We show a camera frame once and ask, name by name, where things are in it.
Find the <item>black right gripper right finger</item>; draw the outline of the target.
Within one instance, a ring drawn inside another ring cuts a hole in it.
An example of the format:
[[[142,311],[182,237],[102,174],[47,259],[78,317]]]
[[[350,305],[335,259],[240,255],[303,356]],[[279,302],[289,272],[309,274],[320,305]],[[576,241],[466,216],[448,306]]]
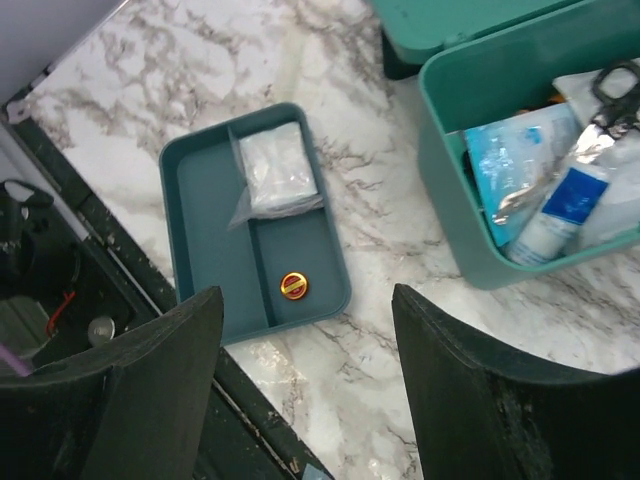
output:
[[[428,479],[635,479],[639,372],[512,347],[399,284],[393,321]]]

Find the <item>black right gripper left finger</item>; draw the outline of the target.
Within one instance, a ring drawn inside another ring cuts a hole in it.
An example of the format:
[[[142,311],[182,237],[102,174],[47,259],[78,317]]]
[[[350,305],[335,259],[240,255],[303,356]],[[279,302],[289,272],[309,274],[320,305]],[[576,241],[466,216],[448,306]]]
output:
[[[209,287],[102,346],[3,377],[2,478],[191,478],[223,317]]]

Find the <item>white blue bandage roll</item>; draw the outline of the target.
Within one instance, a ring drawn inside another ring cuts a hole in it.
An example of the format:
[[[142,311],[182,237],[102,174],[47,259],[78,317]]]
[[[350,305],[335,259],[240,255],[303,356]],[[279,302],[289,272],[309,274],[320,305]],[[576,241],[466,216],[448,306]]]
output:
[[[556,259],[577,234],[610,185],[607,168],[573,162],[550,187],[506,257],[519,265],[539,266]]]

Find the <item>teal divided tray insert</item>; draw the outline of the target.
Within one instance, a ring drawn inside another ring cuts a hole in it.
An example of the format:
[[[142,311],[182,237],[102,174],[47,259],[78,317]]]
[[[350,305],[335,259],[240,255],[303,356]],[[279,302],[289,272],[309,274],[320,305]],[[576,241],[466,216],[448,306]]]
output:
[[[244,188],[228,130],[239,138],[300,124],[324,206],[301,215],[228,224]],[[340,315],[351,283],[329,195],[304,111],[278,103],[171,140],[159,158],[178,300],[210,286],[224,297],[222,344],[261,337]],[[309,290],[300,300],[280,293],[289,272]]]

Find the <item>white gauze pad packet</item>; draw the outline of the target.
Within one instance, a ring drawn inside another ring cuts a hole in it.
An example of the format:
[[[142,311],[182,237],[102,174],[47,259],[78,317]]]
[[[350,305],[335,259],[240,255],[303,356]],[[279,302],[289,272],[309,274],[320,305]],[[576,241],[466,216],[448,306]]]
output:
[[[565,75],[553,81],[554,88],[569,103],[585,127],[602,106],[591,92],[596,70]],[[639,132],[633,130],[608,149],[602,159],[610,173],[610,185],[586,223],[566,248],[575,253],[602,245],[639,228]]]

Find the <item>clear zip bag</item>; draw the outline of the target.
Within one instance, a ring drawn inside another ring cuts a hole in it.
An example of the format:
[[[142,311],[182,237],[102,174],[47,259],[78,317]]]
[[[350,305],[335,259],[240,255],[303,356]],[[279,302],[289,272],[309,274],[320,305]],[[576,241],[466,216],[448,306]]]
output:
[[[242,138],[233,129],[228,134],[244,185],[229,229],[250,220],[281,219],[324,206],[299,123],[287,122]]]

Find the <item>black handled bandage scissors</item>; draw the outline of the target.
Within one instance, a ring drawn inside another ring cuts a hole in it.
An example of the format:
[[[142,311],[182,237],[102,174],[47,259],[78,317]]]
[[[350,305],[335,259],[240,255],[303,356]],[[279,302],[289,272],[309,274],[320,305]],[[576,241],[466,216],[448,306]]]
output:
[[[603,87],[615,71],[627,72],[635,80],[630,89],[618,97],[609,95]],[[535,184],[505,196],[491,217],[494,224],[506,224],[514,213],[535,203],[570,160],[582,164],[594,163],[616,141],[631,130],[639,130],[639,65],[634,60],[616,62],[600,70],[591,83],[591,93],[601,106],[574,145]]]

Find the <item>teal medicine kit box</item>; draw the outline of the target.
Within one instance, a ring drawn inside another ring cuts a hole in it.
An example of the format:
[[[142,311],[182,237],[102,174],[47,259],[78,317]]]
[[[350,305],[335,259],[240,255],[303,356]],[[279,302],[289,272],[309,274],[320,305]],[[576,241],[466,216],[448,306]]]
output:
[[[524,267],[495,246],[462,163],[460,132],[550,96],[555,78],[639,54],[635,1],[376,1],[385,75],[416,76],[417,163],[462,276],[493,290],[635,247],[635,233]]]

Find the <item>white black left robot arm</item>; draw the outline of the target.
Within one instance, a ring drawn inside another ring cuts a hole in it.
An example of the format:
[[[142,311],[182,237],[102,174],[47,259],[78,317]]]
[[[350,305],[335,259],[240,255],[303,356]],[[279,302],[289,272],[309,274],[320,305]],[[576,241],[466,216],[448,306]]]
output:
[[[17,178],[3,180],[1,298],[49,300],[73,289],[80,267],[79,241],[53,196]]]

